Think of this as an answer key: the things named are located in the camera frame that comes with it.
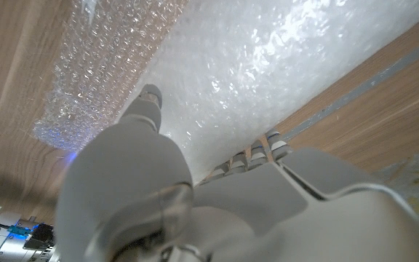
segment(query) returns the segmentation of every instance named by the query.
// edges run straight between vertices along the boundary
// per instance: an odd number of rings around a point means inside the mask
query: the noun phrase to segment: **gray plastic part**
[[[280,162],[317,193],[328,197],[363,183],[373,183],[365,171],[314,148],[302,148]]]
[[[193,206],[232,212],[261,235],[301,213],[307,201],[270,163],[196,187]]]
[[[83,261],[95,230],[108,216],[179,183],[193,185],[171,139],[143,122],[106,128],[79,152],[66,174],[55,221],[63,257]]]
[[[146,118],[150,119],[156,128],[156,132],[159,131],[161,126],[161,105],[162,105],[162,97],[161,92],[159,91],[158,87],[152,84],[147,84],[144,86],[140,95],[145,93],[151,93],[158,98],[158,105],[151,101],[144,100],[140,98],[136,98],[130,106],[126,109],[124,114],[121,116],[121,120],[127,119],[131,115],[138,115],[138,116],[145,116]]]
[[[213,171],[213,175],[225,174],[229,171],[229,161],[218,165]]]

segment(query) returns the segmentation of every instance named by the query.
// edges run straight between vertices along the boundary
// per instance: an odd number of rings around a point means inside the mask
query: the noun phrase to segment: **white plastic wrap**
[[[104,15],[116,13],[106,10]],[[101,104],[93,110],[80,102],[86,112],[80,127],[71,130],[76,125],[65,114],[56,120],[60,107],[75,107],[71,98],[76,94],[66,93],[67,105],[48,105],[35,133],[54,146],[78,150],[104,128],[98,123],[111,123],[124,104],[123,96],[104,99],[110,92],[132,90],[132,100],[144,84],[155,84],[164,96],[161,133],[179,145],[198,182],[418,21],[419,0],[190,0],[137,84],[129,79],[137,71],[137,56],[119,68],[110,60],[98,78],[101,88],[90,80],[81,87]],[[127,27],[122,28],[127,36]],[[83,30],[80,39],[102,37]],[[142,32],[147,36],[154,30]],[[140,36],[133,41],[144,41]],[[76,45],[71,43],[70,50]],[[72,70],[61,68],[59,74]],[[78,85],[67,82],[60,90]],[[65,133],[50,134],[53,122]]]

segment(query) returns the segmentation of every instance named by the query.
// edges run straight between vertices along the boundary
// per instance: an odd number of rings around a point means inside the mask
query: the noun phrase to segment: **wood grain panel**
[[[0,1],[0,205],[52,222],[68,152],[31,136],[52,89],[69,0]]]
[[[328,87],[283,122],[279,123],[276,126],[277,130],[281,134],[289,132],[292,128],[298,126],[310,116],[321,111],[323,108],[347,94],[361,83],[367,81],[378,72],[381,72],[394,64],[398,59],[404,57],[416,47],[419,47],[419,23],[376,52],[373,56],[357,66],[343,78],[339,79],[332,86]]]
[[[419,152],[419,61],[290,141],[374,171]]]

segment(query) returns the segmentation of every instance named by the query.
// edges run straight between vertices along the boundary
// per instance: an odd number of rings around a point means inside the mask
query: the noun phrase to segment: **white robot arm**
[[[419,261],[417,218],[398,194],[328,154],[292,152],[277,132],[274,163],[256,143],[253,165],[237,154],[192,187],[158,133],[160,106],[146,85],[73,161],[56,215],[63,259]]]

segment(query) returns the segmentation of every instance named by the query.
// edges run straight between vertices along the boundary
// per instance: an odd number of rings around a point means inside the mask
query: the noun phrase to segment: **wooden board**
[[[0,205],[53,222],[66,151],[31,137],[52,89],[69,0],[0,0]]]
[[[419,61],[294,137],[367,171],[419,152]]]

